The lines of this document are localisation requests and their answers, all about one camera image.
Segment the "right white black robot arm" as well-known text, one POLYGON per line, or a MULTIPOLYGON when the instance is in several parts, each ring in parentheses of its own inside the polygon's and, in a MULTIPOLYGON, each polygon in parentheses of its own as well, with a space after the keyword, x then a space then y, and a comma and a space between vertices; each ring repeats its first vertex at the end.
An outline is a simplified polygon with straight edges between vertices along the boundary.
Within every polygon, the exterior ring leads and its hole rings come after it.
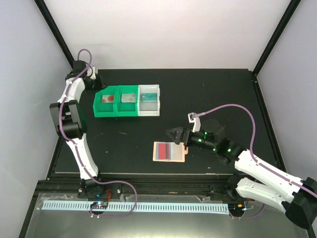
POLYGON ((220 162, 233 163, 236 170, 253 177, 234 176, 233 183, 225 187, 229 199, 257 200, 281 211, 298 227, 311 228, 317 217, 317 182, 313 178, 292 176, 265 162, 228 139, 225 128, 214 119, 203 122, 202 127, 195 125, 193 129, 168 129, 166 134, 175 144, 206 149, 220 162))

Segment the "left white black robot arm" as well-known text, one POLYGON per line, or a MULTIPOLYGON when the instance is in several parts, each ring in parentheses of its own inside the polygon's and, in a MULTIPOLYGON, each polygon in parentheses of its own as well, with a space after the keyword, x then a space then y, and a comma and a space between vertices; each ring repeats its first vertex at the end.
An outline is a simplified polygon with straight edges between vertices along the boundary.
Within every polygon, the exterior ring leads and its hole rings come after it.
POLYGON ((55 130, 71 149, 80 171, 80 191, 89 188, 95 197, 103 197, 106 185, 100 182, 100 172, 95 164, 88 143, 87 123, 79 102, 84 91, 97 93, 106 88, 98 71, 83 60, 75 60, 65 78, 65 89, 56 103, 50 104, 55 130))

